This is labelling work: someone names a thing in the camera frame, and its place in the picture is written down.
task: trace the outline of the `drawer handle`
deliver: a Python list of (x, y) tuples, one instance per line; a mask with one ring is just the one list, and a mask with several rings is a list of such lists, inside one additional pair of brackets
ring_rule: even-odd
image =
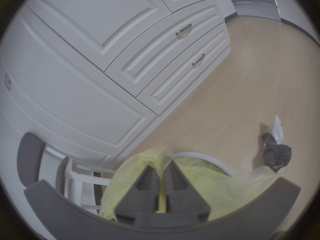
[(198, 64), (200, 61), (203, 60), (204, 57), (205, 57), (205, 54), (203, 53), (200, 58), (198, 58), (195, 62), (192, 63), (192, 66), (195, 66), (196, 64)]
[(186, 25), (185, 27), (183, 27), (182, 29), (180, 29), (178, 32), (176, 32), (176, 35), (180, 35), (182, 32), (185, 32), (187, 29), (191, 28), (192, 24), (189, 23), (188, 25)]

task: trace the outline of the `white rim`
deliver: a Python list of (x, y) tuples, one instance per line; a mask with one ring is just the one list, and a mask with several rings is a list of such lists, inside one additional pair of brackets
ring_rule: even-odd
[(219, 167), (221, 170), (223, 170), (226, 175), (236, 178), (236, 174), (223, 162), (219, 161), (218, 159), (215, 159), (213, 157), (210, 157), (206, 154), (196, 153), (196, 152), (181, 152), (174, 154), (174, 158), (185, 158), (185, 157), (192, 157), (192, 158), (200, 158), (204, 161), (207, 161), (217, 167)]

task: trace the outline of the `wooden floor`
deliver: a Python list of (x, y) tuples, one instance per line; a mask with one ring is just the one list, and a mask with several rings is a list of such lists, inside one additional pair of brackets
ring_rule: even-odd
[(231, 53), (132, 153), (161, 145), (218, 158), (236, 174), (263, 165), (261, 134), (277, 114), (301, 187), (280, 226), (288, 230), (320, 183), (320, 48), (299, 30), (262, 18), (227, 22)]

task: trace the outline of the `translucent yellow bag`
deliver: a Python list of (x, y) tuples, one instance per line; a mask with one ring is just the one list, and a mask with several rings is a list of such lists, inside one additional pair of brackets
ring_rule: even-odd
[[(99, 216), (116, 219), (114, 209), (129, 191), (146, 165), (155, 168), (160, 179), (159, 211), (166, 212), (164, 170), (173, 159), (169, 147), (146, 150), (126, 160), (117, 170), (103, 194)], [(174, 159), (182, 173), (211, 208), (208, 221), (229, 214), (252, 201), (277, 178), (267, 166), (246, 175), (232, 178), (218, 167), (199, 158)]]

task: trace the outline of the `floor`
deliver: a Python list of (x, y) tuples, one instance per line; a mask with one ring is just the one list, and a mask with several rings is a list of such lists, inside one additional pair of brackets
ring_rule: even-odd
[(278, 172), (301, 187), (279, 230), (288, 230), (320, 183), (320, 48), (272, 20), (227, 22), (231, 53), (132, 153), (169, 145), (218, 158), (236, 174), (263, 165), (261, 135), (278, 115), (289, 165)]

